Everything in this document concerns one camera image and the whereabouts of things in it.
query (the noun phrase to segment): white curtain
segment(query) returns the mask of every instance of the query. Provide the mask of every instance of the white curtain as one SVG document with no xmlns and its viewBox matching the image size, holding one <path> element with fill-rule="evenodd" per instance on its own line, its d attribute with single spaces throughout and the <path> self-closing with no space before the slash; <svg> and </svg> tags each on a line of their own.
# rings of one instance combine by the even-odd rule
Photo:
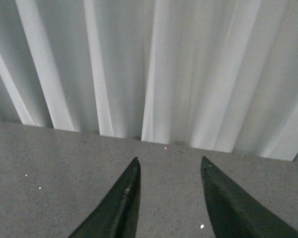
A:
<svg viewBox="0 0 298 238">
<path fill-rule="evenodd" d="M 298 0 L 0 0 L 0 121 L 298 160 Z"/>
</svg>

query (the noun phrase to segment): curtain fold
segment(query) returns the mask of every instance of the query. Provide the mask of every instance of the curtain fold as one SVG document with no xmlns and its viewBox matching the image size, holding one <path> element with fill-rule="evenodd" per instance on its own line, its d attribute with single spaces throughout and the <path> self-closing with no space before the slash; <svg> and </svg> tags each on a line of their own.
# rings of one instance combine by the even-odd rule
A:
<svg viewBox="0 0 298 238">
<path fill-rule="evenodd" d="M 298 1 L 0 0 L 0 121 L 298 160 Z"/>
</svg>

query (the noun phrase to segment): sheer curtain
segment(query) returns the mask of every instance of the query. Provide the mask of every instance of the sheer curtain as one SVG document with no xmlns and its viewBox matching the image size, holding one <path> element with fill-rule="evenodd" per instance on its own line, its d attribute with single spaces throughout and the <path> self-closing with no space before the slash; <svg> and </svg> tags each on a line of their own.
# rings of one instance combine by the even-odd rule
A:
<svg viewBox="0 0 298 238">
<path fill-rule="evenodd" d="M 298 160 L 298 1 L 0 0 L 0 121 Z"/>
</svg>

